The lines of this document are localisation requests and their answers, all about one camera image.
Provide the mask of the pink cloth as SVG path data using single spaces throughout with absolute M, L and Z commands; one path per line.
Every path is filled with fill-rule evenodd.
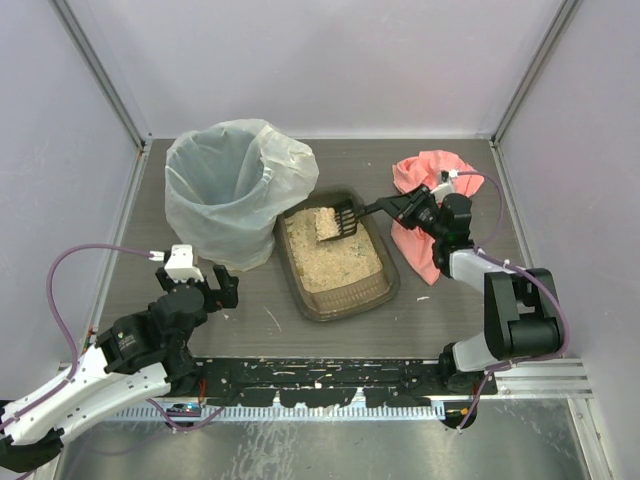
M 451 170 L 467 172 L 474 168 L 453 152 L 422 151 L 394 164 L 392 181 L 399 193 L 409 193 L 421 185 L 433 190 L 440 183 L 440 173 Z M 462 175 L 454 179 L 454 192 L 470 199 L 483 183 L 479 175 Z M 441 274 L 433 260 L 434 238 L 419 228 L 409 230 L 397 222 L 392 223 L 391 238 L 409 266 L 428 285 L 434 285 Z

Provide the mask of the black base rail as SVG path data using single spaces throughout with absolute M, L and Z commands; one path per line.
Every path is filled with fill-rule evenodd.
M 210 406 L 308 408 L 352 403 L 429 406 L 438 396 L 474 395 L 481 372 L 455 373 L 450 364 L 422 359 L 200 358 L 190 390 L 169 398 L 203 397 Z

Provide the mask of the black slotted litter scoop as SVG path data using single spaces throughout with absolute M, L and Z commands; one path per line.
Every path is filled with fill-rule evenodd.
M 317 234 L 319 242 L 330 242 L 351 237 L 357 233 L 359 220 L 365 216 L 376 213 L 382 209 L 377 203 L 359 205 L 353 199 L 346 199 L 332 206 L 334 210 L 334 225 L 336 232 L 333 235 Z

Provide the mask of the beige cat litter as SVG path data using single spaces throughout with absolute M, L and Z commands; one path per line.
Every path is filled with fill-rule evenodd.
M 300 210 L 285 219 L 285 228 L 295 271 L 310 293 L 345 287 L 383 269 L 361 223 L 355 235 L 329 241 L 339 233 L 333 208 Z

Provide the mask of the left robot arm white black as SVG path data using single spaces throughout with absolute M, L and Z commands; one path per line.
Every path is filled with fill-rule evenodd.
M 157 270 L 163 296 L 118 319 L 48 384 L 3 404 L 2 468 L 30 473 L 103 419 L 149 398 L 189 393 L 200 376 L 188 349 L 193 331 L 209 314 L 238 305 L 238 278 L 221 265 L 213 271 L 216 289 Z

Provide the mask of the dark translucent litter box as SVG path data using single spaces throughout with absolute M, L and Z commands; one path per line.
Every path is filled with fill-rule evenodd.
M 300 277 L 295 271 L 285 219 L 304 209 L 332 208 L 334 204 L 346 199 L 353 199 L 356 204 L 364 205 L 360 195 L 347 185 L 316 189 L 306 200 L 279 215 L 275 224 L 274 237 L 296 304 L 307 318 L 314 321 L 338 320 L 361 314 L 393 299 L 400 287 L 399 272 L 389 249 L 380 235 L 375 220 L 367 216 L 359 223 L 368 232 L 383 269 L 351 285 L 325 292 L 310 293 L 303 288 Z

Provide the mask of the translucent plastic trash bag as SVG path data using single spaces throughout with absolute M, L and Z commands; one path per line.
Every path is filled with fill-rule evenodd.
M 204 259 L 251 270 L 274 249 L 277 217 L 307 199 L 318 177 L 311 147 L 265 120 L 189 131 L 166 153 L 166 220 Z

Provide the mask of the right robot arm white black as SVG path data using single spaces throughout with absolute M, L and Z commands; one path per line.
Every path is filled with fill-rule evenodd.
M 483 296 L 482 332 L 445 346 L 439 356 L 443 384 L 564 353 L 569 329 L 551 272 L 524 269 L 484 253 L 471 239 L 472 202 L 468 197 L 449 193 L 438 200 L 421 186 L 380 198 L 367 211 L 383 211 L 400 226 L 431 236 L 433 261 L 441 274 Z

